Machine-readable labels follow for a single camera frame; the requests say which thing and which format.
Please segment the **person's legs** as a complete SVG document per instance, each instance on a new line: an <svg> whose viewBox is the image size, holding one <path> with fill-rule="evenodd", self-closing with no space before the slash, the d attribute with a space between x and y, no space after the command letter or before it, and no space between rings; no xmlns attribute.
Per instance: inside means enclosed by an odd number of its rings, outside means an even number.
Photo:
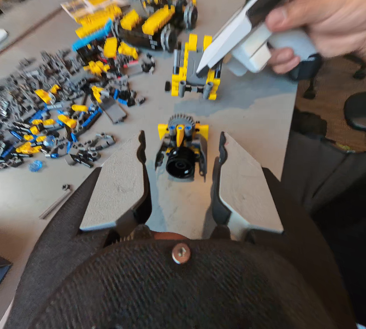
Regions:
<svg viewBox="0 0 366 329"><path fill-rule="evenodd" d="M366 159L314 134L290 131L281 183L331 248L354 310L366 317Z"/></svg>

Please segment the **grey axle rod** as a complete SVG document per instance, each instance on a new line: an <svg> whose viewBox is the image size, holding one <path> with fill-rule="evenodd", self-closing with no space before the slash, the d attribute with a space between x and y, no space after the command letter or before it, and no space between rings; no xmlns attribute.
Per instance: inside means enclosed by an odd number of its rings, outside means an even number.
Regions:
<svg viewBox="0 0 366 329"><path fill-rule="evenodd" d="M63 194L51 204L41 215L39 215L40 220L45 220L69 195L73 192L73 186L70 184L62 185Z"/></svg>

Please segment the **yellow black brick vehicle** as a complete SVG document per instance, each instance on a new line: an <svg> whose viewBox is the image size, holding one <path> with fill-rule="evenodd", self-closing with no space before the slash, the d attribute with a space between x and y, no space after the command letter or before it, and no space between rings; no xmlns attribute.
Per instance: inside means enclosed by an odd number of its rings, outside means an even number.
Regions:
<svg viewBox="0 0 366 329"><path fill-rule="evenodd" d="M198 19L196 0L127 0L128 11L114 20L118 39L135 48L173 52L184 30Z"/></svg>

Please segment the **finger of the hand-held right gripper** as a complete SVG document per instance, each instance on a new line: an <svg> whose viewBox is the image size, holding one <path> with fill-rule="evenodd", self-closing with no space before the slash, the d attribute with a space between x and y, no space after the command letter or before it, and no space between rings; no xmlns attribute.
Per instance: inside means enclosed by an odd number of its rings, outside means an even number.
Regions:
<svg viewBox="0 0 366 329"><path fill-rule="evenodd" d="M204 50L196 72L211 69L217 62L239 44L252 29L252 24L247 16L236 16L222 27L215 35L212 43Z"/></svg>
<svg viewBox="0 0 366 329"><path fill-rule="evenodd" d="M206 52L229 52L241 44L268 44L272 35L265 17L280 0L246 0L213 37Z"/></svg>

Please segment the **yellow brick arm with piston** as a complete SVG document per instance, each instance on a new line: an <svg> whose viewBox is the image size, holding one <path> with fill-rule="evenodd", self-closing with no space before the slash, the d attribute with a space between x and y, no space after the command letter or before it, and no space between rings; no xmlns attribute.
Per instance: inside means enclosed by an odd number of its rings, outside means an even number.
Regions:
<svg viewBox="0 0 366 329"><path fill-rule="evenodd" d="M216 100L217 90L221 83L222 60L213 68L204 70L202 76L196 74L201 58L212 43L212 36L206 35L203 47L197 46L196 34L189 35L189 41L179 43L173 52L173 71L171 81L166 88L173 97L183 98L186 92L201 93L203 99Z"/></svg>

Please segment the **yellow brick assembly with gear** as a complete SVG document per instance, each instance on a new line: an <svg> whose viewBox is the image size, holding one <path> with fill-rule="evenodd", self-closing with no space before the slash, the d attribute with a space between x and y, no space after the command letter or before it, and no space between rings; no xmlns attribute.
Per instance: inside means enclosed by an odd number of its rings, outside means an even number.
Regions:
<svg viewBox="0 0 366 329"><path fill-rule="evenodd" d="M205 180L208 167L209 126L195 121L190 115L177 113L166 124L158 124L160 146L154 167L160 167L167 157L166 171L176 179L193 179L196 163Z"/></svg>

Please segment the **person's right hand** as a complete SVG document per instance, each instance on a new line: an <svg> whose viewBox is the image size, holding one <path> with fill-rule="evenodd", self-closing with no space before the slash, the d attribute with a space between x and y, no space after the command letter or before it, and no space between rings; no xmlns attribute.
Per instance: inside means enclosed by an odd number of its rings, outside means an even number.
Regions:
<svg viewBox="0 0 366 329"><path fill-rule="evenodd" d="M366 57L366 0L287 0L265 20L273 32L304 28L323 58Z"/></svg>

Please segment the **pile of loose building bricks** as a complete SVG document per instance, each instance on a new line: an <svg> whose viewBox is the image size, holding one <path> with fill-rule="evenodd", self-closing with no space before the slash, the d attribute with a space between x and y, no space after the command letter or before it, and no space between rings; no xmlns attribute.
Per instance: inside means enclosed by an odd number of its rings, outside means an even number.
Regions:
<svg viewBox="0 0 366 329"><path fill-rule="evenodd" d="M149 53L139 56L139 65L117 77L85 71L78 55L68 50L41 52L41 58L34 69L29 67L35 59L21 60L19 72L1 79L1 170L19 167L37 154L93 168L100 152L116 143L105 132L81 140L105 115L100 103L113 98L122 109L143 104L145 98L131 89L129 79L153 74L156 62Z"/></svg>

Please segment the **black office chair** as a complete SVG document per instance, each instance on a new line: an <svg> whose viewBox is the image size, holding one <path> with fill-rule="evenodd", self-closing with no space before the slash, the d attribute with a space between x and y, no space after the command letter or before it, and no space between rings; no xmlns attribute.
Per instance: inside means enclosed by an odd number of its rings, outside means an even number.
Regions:
<svg viewBox="0 0 366 329"><path fill-rule="evenodd" d="M353 78L355 80L365 80L365 61L354 53L346 54L343 58L359 66L353 74ZM309 86L302 95L302 98L312 100L316 97L316 76L317 73L310 78ZM366 92L360 92L349 96L344 104L344 117L347 125L352 129L363 132L366 131Z"/></svg>

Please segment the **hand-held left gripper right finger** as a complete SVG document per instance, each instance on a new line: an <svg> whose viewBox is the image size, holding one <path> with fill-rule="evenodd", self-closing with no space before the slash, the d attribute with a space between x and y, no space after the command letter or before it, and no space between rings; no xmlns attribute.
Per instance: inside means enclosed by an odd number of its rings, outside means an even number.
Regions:
<svg viewBox="0 0 366 329"><path fill-rule="evenodd" d="M212 214L231 237L244 240L251 230L282 234L284 228L260 163L222 131L213 176Z"/></svg>

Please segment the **yellow and blue beam stack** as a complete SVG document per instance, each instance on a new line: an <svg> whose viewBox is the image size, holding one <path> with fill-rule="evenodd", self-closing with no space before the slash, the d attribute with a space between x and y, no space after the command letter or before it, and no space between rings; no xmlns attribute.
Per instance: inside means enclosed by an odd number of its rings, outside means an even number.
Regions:
<svg viewBox="0 0 366 329"><path fill-rule="evenodd" d="M71 48L85 71L121 77L129 67L139 65L138 50L123 42L117 33L122 14L122 8L112 4L79 20L78 40Z"/></svg>

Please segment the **grey curved panel brick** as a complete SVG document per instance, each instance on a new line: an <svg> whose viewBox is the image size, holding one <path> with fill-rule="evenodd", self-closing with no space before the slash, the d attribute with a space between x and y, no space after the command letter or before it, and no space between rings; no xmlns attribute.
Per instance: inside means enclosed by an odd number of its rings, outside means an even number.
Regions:
<svg viewBox="0 0 366 329"><path fill-rule="evenodd" d="M127 117L120 104L113 98L103 98L100 107L112 124L122 123Z"/></svg>

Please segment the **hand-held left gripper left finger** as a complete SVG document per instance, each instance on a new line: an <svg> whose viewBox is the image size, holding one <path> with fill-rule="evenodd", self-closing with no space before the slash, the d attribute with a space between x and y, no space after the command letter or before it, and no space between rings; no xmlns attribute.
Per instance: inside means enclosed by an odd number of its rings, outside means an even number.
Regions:
<svg viewBox="0 0 366 329"><path fill-rule="evenodd" d="M84 217L83 232L112 229L126 237L152 213L145 133L140 130L104 163Z"/></svg>

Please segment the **clear sticker sheet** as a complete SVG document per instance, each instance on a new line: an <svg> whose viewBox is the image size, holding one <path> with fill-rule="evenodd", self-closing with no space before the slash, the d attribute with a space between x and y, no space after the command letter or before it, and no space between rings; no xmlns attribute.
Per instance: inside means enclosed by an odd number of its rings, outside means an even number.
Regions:
<svg viewBox="0 0 366 329"><path fill-rule="evenodd" d="M85 19L89 15L107 9L107 7L115 5L117 7L128 6L127 0L70 0L60 4L62 9L77 23Z"/></svg>

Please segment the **grey desk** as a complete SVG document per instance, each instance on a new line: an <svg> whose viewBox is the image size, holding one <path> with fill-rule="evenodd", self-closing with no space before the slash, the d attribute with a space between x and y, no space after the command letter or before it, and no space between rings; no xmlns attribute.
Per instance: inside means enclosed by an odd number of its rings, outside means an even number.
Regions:
<svg viewBox="0 0 366 329"><path fill-rule="evenodd" d="M68 0L27 0L1 16L1 28L8 39L1 44L1 78L16 70L23 58L39 59L41 51L54 53L66 49L76 40L77 24L61 8ZM142 106L126 108L127 118L113 125L102 115L85 139L106 132L117 143L104 150L95 164L102 165L121 145L138 131L146 139L146 167L152 191L153 212L148 226L189 238L209 233L213 223L208 214L211 202L212 171L218 155L221 131L228 132L245 150L281 178L287 140L297 92L297 84L270 71L236 77L223 67L222 81L215 101L202 100L198 94L172 97L164 91L171 78L173 59L166 53L153 53L156 70L153 75L137 76L131 88L145 97ZM154 171L154 159L160 140L157 126L175 113L192 115L209 125L208 174L204 180L196 166L194 181L171 179L165 165ZM26 262L35 243L47 226L40 220L54 201L62 196L62 185L71 184L74 191L93 169L69 166L64 158L43 160L39 172L30 172L28 164L1 170L1 256L12 267L1 283L1 318L11 304Z"/></svg>

